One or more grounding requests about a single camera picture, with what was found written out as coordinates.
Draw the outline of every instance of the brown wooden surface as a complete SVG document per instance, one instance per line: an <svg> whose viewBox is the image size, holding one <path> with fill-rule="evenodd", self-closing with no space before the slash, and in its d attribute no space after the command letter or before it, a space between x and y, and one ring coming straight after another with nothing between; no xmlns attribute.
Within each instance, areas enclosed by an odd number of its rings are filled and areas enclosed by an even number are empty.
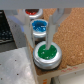
<svg viewBox="0 0 84 84"><path fill-rule="evenodd" d="M48 21L49 15L56 9L44 9L44 19ZM51 71L39 69L38 75L46 74L68 66L84 63L84 8L73 8L69 17L64 20L58 32L53 37L53 42L58 44L62 50L62 62L59 67Z"/></svg>

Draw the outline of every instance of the gray floor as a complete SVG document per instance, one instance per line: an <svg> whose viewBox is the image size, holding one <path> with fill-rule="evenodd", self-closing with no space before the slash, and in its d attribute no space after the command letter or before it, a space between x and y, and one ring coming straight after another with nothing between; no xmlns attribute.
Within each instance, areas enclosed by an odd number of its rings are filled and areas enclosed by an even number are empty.
<svg viewBox="0 0 84 84"><path fill-rule="evenodd" d="M15 42L0 44L0 53L5 52L5 51L9 51L9 50L14 50L14 49L17 49Z"/></svg>

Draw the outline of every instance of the open paint can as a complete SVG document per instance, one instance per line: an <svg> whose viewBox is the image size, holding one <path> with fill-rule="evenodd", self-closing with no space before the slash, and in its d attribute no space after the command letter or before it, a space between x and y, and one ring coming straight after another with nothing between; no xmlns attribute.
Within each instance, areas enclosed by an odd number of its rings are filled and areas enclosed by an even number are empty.
<svg viewBox="0 0 84 84"><path fill-rule="evenodd" d="M31 21L33 26L33 35L35 37L35 41L45 41L46 37L46 27L48 26L48 22L43 19L35 19Z"/></svg>
<svg viewBox="0 0 84 84"><path fill-rule="evenodd" d="M41 69L50 70L57 67L62 59L60 47L52 42L49 50L46 50L46 42L40 42L33 51L34 63Z"/></svg>
<svg viewBox="0 0 84 84"><path fill-rule="evenodd" d="M43 9L23 9L25 15L29 15L30 20L43 19Z"/></svg>

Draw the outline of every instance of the silver can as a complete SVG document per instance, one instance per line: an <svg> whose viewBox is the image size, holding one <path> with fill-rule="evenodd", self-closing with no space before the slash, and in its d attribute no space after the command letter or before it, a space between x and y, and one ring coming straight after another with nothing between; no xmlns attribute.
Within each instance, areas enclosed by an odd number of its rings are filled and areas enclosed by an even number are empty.
<svg viewBox="0 0 84 84"><path fill-rule="evenodd" d="M28 10L37 10L36 11L36 14L34 15L30 15L30 14L27 14L26 11ZM34 20L34 19L43 19L43 9L23 9L23 12L25 15L29 15L30 17L30 20Z"/></svg>
<svg viewBox="0 0 84 84"><path fill-rule="evenodd" d="M56 49L57 49L57 53L55 55L54 58L50 59L50 60L45 60L45 59L42 59L38 56L38 49L42 46L42 45L45 45L46 42L43 41L43 42L40 42L34 49L33 51L33 59L34 59L34 62L35 64L41 68L41 69L45 69L45 70L50 70L50 69L53 69L55 67L57 67L60 62L61 62L61 59L62 59L62 51L60 49L60 47L55 44L54 42L52 42L51 45L53 45Z"/></svg>
<svg viewBox="0 0 84 84"><path fill-rule="evenodd" d="M46 27L48 26L48 22L44 19L35 19L35 20L32 20L31 21L31 24L34 22L34 21L45 21L47 23ZM46 31L44 32L37 32L35 30L33 30L33 35L35 37L35 41L44 41L45 40L45 37L46 37Z"/></svg>

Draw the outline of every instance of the green paint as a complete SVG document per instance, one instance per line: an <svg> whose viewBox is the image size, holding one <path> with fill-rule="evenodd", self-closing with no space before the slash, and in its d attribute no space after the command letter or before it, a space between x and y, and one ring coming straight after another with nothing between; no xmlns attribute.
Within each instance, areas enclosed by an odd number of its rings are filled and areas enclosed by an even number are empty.
<svg viewBox="0 0 84 84"><path fill-rule="evenodd" d="M38 50L38 56L45 60L50 60L55 57L57 49L51 45L49 50L46 50L46 45L42 45Z"/></svg>

